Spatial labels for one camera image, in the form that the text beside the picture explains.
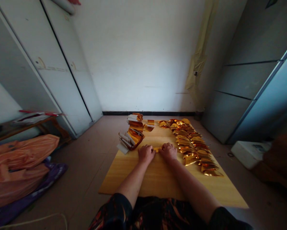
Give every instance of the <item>black baseboard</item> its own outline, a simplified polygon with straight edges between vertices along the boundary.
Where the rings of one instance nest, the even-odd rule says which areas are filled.
[[[134,112],[132,111],[104,111],[104,116],[128,116]],[[187,117],[187,116],[194,116],[195,112],[135,112],[141,113],[144,116],[177,116],[177,117]]]

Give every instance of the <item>yellow cloth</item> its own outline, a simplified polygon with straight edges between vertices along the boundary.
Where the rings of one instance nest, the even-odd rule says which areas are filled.
[[[199,39],[195,49],[195,54],[191,57],[188,77],[185,89],[192,97],[196,111],[204,111],[204,105],[198,90],[201,73],[204,68],[207,56],[205,55],[206,45],[215,20],[219,0],[205,0],[203,19],[199,33]]]

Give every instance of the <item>purple plastic bag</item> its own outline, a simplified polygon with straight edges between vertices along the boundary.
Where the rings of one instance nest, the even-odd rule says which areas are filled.
[[[66,164],[50,163],[45,159],[43,163],[50,169],[45,179],[29,195],[0,208],[0,226],[6,225],[20,215],[30,204],[40,198],[68,169]]]

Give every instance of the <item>pink bag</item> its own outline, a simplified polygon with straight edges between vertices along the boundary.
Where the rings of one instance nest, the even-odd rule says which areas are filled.
[[[58,143],[59,137],[48,134],[0,146],[0,207],[37,188],[49,171],[41,162],[55,150]]]

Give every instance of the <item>white wardrobe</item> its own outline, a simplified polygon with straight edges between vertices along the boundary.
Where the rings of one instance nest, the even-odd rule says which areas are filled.
[[[72,16],[50,0],[0,0],[0,83],[24,109],[66,113],[74,137],[102,116]]]

